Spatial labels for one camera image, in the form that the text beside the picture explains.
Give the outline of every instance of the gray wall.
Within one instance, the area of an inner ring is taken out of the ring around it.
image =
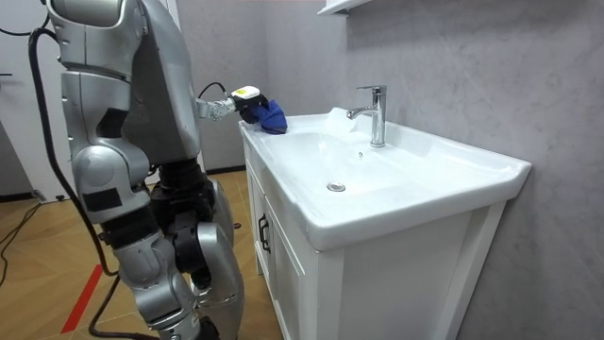
[[[267,86],[263,3],[224,0],[179,0],[180,26],[193,62],[193,85],[200,92],[220,81],[228,92],[245,85]],[[222,99],[212,87],[207,100]],[[207,169],[243,165],[243,141],[231,114],[219,122],[202,121],[201,143]]]
[[[534,165],[459,339],[604,338],[603,3],[322,6],[267,4],[268,94],[285,112],[365,104],[354,87],[387,84],[390,121]]]
[[[7,132],[0,123],[0,196],[29,193],[31,184],[10,143]]]

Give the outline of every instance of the bathroom sink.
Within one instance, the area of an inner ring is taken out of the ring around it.
[[[369,145],[371,118],[344,109],[288,117],[284,135],[241,122],[318,250],[344,247],[516,197],[530,163],[387,123]]]

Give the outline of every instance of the blue cloth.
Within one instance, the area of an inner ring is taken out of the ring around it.
[[[262,105],[250,106],[249,110],[258,118],[264,131],[271,134],[283,134],[287,131],[285,114],[275,100],[268,103],[268,110]]]

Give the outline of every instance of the red tape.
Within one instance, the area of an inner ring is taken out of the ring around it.
[[[94,270],[92,271],[91,276],[88,278],[88,282],[86,282],[84,289],[82,289],[82,293],[80,293],[79,298],[75,302],[74,309],[72,309],[72,312],[69,314],[67,321],[65,321],[65,325],[60,331],[61,334],[71,332],[76,329],[77,324],[79,323],[79,319],[84,314],[86,306],[91,300],[92,293],[94,293],[94,288],[96,288],[96,285],[101,279],[102,274],[103,269],[101,268],[100,264],[97,264]]]

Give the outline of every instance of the black cable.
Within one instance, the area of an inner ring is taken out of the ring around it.
[[[199,93],[199,95],[197,96],[197,98],[201,98],[202,95],[204,95],[204,93],[212,86],[212,85],[217,85],[220,87],[220,90],[223,91],[223,93],[227,94],[227,89],[225,89],[225,87],[223,86],[223,84],[219,83],[218,81],[214,81],[211,82],[210,84],[208,84],[208,86],[206,86],[203,90],[201,90],[201,93]]]
[[[41,2],[43,5],[46,5],[45,0],[41,0]],[[44,19],[44,22],[42,23],[42,25],[40,27],[44,28],[44,27],[46,27],[46,25],[48,25],[48,23],[50,23],[50,15],[46,14],[46,19]],[[8,34],[9,36],[12,36],[12,37],[26,37],[31,34],[31,32],[11,32],[9,30],[3,29],[2,27],[0,27],[0,32],[2,32],[4,34]]]
[[[0,251],[0,258],[2,258],[2,261],[4,262],[4,269],[2,269],[2,279],[0,279],[0,287],[2,287],[2,285],[4,284],[4,281],[7,279],[7,271],[8,271],[8,259],[5,257],[4,252],[7,251],[8,246],[10,246],[12,241],[17,237],[17,234],[19,234],[19,231],[21,231],[21,229],[23,228],[25,223],[27,223],[27,221],[29,221],[29,219],[34,215],[34,213],[36,213],[36,211],[41,206],[42,206],[42,204],[38,203],[35,207],[28,210],[25,213],[25,215],[23,216],[23,219],[21,220],[19,225],[17,225],[17,227],[15,227],[13,230],[9,231],[7,236],[5,236],[5,238],[3,238],[2,241],[0,241],[0,245],[1,245],[8,239],[7,244],[4,246],[4,248],[2,248],[2,251]]]
[[[105,309],[107,308],[107,305],[109,304],[109,301],[111,300],[113,293],[115,293],[115,289],[117,288],[117,285],[119,283],[120,283],[120,277],[117,276],[115,278],[115,280],[113,281],[113,283],[111,284],[111,287],[107,291],[107,294],[105,295],[105,299],[103,300],[103,303],[101,303],[101,307],[99,307],[98,311],[96,311],[96,314],[92,317],[91,324],[88,326],[88,333],[90,333],[92,336],[96,336],[96,337],[100,337],[100,338],[159,340],[155,336],[146,335],[146,334],[125,333],[125,332],[115,332],[115,331],[99,331],[96,328],[96,323],[98,322],[98,319],[101,317],[103,312],[105,312]]]
[[[94,247],[96,248],[96,253],[98,254],[99,262],[103,267],[103,271],[108,276],[115,276],[117,275],[117,272],[112,272],[109,270],[109,267],[107,266],[107,261],[105,260],[103,248],[101,247],[101,243],[96,237],[96,231],[94,231],[94,227],[92,226],[91,220],[86,215],[84,207],[82,207],[82,204],[77,198],[74,189],[72,189],[71,185],[69,185],[69,182],[61,172],[59,163],[57,162],[57,155],[55,155],[55,145],[53,143],[53,134],[50,128],[50,118],[48,117],[48,108],[46,106],[46,95],[44,94],[42,75],[40,73],[40,65],[38,63],[38,39],[43,34],[49,36],[55,42],[57,41],[57,36],[52,31],[46,28],[36,28],[33,32],[31,32],[31,35],[29,36],[28,53],[29,66],[31,67],[31,74],[34,79],[34,87],[36,88],[36,98],[38,99],[40,119],[42,120],[42,132],[44,135],[46,155],[48,156],[48,160],[50,161],[50,167],[53,169],[53,172],[59,180],[60,185],[63,187],[65,192],[67,192],[69,198],[72,199],[72,202],[74,203],[77,212],[84,221],[84,225],[86,226],[86,229],[88,230],[88,233],[92,238],[92,242],[94,243]]]

